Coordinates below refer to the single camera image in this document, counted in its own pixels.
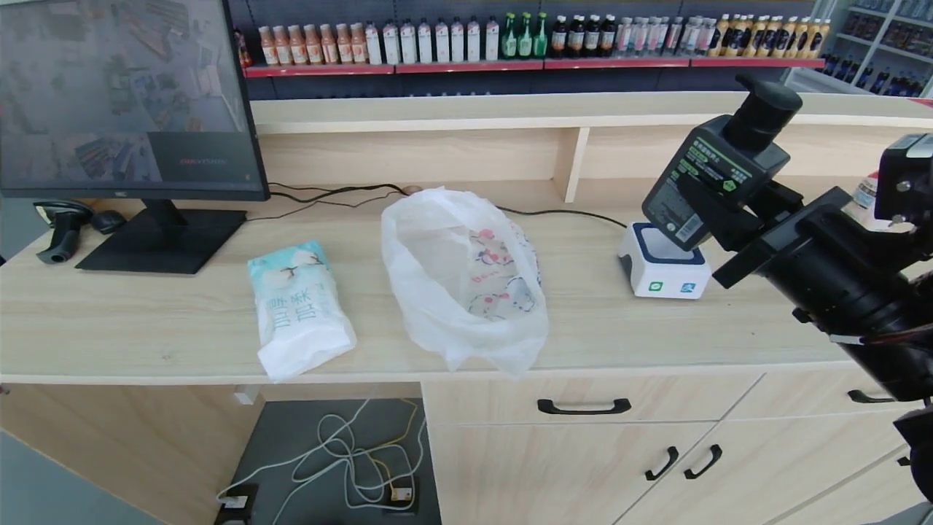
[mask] green bottle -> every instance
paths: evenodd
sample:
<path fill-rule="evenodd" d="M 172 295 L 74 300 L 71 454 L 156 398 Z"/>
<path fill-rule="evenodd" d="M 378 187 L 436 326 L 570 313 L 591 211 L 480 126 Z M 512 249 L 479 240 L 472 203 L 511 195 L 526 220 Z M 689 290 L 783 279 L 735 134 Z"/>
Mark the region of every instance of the green bottle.
<path fill-rule="evenodd" d="M 506 29 L 502 32 L 502 57 L 515 58 L 518 44 L 518 38 L 515 37 L 515 13 L 506 13 Z"/>
<path fill-rule="evenodd" d="M 548 25 L 548 13 L 537 14 L 537 35 L 535 35 L 535 58 L 544 58 L 548 54 L 548 35 L 545 27 Z"/>
<path fill-rule="evenodd" d="M 531 57 L 531 48 L 534 39 L 531 37 L 531 13 L 522 13 L 522 29 L 519 31 L 519 56 L 522 58 Z"/>

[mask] plastic bag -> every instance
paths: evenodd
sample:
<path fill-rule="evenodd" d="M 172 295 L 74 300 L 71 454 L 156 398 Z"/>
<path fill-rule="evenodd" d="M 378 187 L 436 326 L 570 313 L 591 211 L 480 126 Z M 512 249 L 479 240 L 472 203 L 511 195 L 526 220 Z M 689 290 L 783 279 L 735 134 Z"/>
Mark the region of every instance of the plastic bag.
<path fill-rule="evenodd" d="M 274 251 L 247 267 L 256 295 L 259 361 L 271 380 L 303 374 L 356 346 L 317 241 Z"/>
<path fill-rule="evenodd" d="M 424 190 L 383 212 L 383 261 L 415 344 L 453 371 L 469 356 L 519 376 L 548 336 L 537 256 L 470 192 Z"/>

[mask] security camera feed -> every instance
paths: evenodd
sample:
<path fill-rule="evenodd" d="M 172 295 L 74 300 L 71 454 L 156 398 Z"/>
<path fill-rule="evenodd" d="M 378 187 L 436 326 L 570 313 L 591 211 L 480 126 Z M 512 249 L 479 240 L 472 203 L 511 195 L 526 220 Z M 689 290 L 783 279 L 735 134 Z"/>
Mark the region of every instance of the security camera feed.
<path fill-rule="evenodd" d="M 0 187 L 260 191 L 221 1 L 0 6 Z"/>

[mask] red shelf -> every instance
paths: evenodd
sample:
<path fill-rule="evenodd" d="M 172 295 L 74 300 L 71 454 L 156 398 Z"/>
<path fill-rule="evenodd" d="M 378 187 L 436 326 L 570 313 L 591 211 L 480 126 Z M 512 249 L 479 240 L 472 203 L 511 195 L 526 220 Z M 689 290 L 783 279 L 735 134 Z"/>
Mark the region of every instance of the red shelf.
<path fill-rule="evenodd" d="M 446 64 L 398 64 L 396 73 L 460 73 L 465 71 L 536 71 L 543 69 L 541 60 L 501 60 L 490 62 L 458 62 Z"/>
<path fill-rule="evenodd" d="M 545 69 L 601 69 L 607 67 L 687 67 L 689 58 L 646 57 L 646 58 L 580 58 L 547 59 Z"/>
<path fill-rule="evenodd" d="M 243 70 L 247 78 L 263 77 L 317 77 L 335 75 L 392 75 L 394 68 L 388 64 L 338 64 L 338 65 L 254 65 Z"/>
<path fill-rule="evenodd" d="M 691 67 L 823 67 L 821 58 L 694 57 Z"/>

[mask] cabinet door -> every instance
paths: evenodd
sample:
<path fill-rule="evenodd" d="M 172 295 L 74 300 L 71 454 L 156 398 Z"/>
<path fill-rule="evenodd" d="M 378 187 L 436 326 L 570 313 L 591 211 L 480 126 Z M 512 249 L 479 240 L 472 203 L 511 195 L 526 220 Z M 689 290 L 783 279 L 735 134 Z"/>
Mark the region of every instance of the cabinet door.
<path fill-rule="evenodd" d="M 444 525 L 611 525 L 657 483 L 645 471 L 660 471 L 668 447 L 683 453 L 712 426 L 432 425 L 441 518 Z"/>
<path fill-rule="evenodd" d="M 902 453 L 887 458 L 802 509 L 781 519 L 777 525 L 861 525 L 874 523 L 925 500 L 913 483 L 911 467 L 898 463 Z"/>
<path fill-rule="evenodd" d="M 891 414 L 724 421 L 619 525 L 759 525 L 903 445 Z M 713 445 L 721 457 L 710 464 Z"/>

